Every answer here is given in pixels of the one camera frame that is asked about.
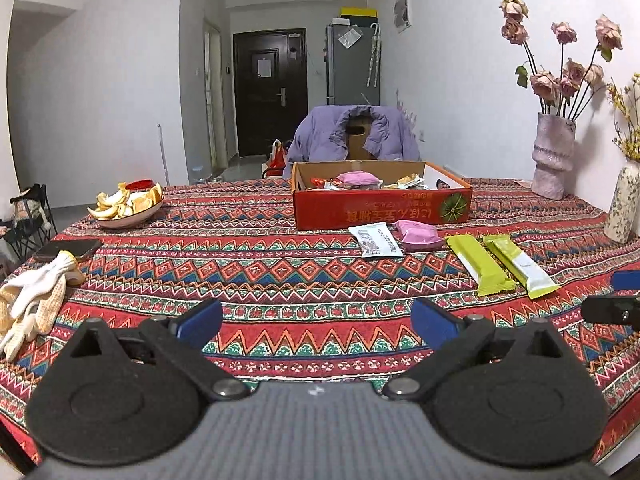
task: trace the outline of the pink snack package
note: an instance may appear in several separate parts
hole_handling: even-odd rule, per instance
[[[400,231],[402,247],[407,250],[438,249],[444,245],[444,238],[438,236],[438,230],[432,225],[398,220],[394,227]]]
[[[382,181],[367,171],[349,171],[338,175],[340,180],[345,186],[379,186]]]

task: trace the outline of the red bag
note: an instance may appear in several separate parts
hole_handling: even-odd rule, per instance
[[[271,147],[271,156],[267,160],[267,169],[262,172],[262,178],[268,178],[270,176],[282,176],[285,166],[285,156],[287,153],[282,146],[282,143],[276,139],[273,141]]]

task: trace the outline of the refrigerator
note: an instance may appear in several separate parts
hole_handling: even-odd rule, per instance
[[[355,28],[362,37],[346,48],[340,38]],[[369,61],[373,43],[373,29],[347,25],[326,28],[326,89],[328,105],[380,106],[380,76],[374,86],[375,60],[371,82],[367,87]]]

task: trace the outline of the pink vase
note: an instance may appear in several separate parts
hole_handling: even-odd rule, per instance
[[[564,196],[564,174],[574,168],[575,123],[555,115],[538,113],[538,134],[533,143],[531,190],[545,198],[560,200]]]

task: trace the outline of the glove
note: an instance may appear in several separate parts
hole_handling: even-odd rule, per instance
[[[60,251],[52,262],[10,279],[0,287],[0,355],[12,361],[25,340],[53,329],[65,299],[66,284],[78,286],[84,274],[68,251]]]

